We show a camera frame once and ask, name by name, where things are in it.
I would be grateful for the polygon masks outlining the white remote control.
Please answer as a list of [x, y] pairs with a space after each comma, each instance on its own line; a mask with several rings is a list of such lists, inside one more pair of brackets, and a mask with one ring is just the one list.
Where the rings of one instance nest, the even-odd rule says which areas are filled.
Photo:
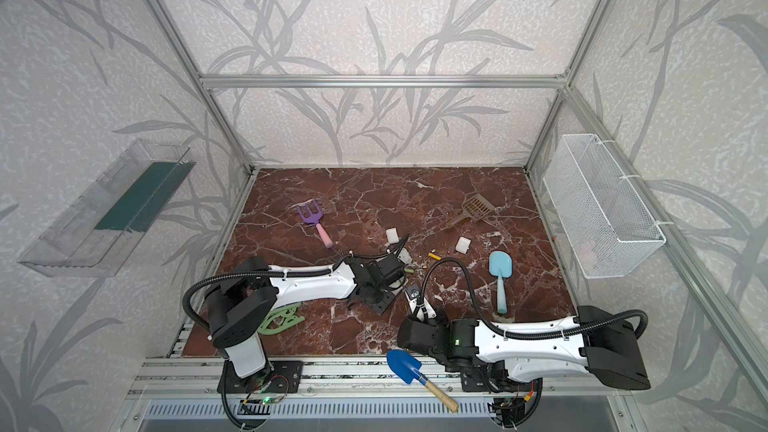
[[398, 253], [398, 259], [406, 266], [410, 266], [413, 262], [411, 255], [405, 248]]

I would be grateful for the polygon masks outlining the white battery cover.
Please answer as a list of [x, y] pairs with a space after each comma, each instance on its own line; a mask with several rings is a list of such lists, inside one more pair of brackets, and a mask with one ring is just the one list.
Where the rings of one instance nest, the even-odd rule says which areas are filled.
[[466, 254], [469, 251], [471, 240], [466, 237], [460, 237], [456, 243], [455, 250], [460, 254]]
[[400, 241], [400, 237], [396, 228], [389, 228], [385, 231], [387, 243], [396, 244]]

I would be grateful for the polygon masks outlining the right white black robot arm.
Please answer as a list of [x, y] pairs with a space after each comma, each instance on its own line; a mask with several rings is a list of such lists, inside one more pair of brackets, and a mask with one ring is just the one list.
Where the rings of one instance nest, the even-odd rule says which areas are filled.
[[651, 383], [638, 340], [647, 326], [641, 310], [610, 314], [595, 306], [538, 323], [411, 314], [399, 328], [397, 345], [458, 373], [465, 392], [512, 392], [526, 384], [538, 387], [545, 378], [587, 375], [613, 389], [644, 391]]

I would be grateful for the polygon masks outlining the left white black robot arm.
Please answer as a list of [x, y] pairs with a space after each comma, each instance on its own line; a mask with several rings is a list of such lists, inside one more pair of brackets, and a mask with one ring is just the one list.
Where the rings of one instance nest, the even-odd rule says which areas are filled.
[[347, 254], [327, 265], [268, 265], [259, 257], [191, 285], [183, 312], [207, 331], [208, 340], [240, 379], [270, 369], [258, 328], [273, 310], [321, 299], [351, 300], [383, 314], [406, 281], [409, 264], [399, 252]]

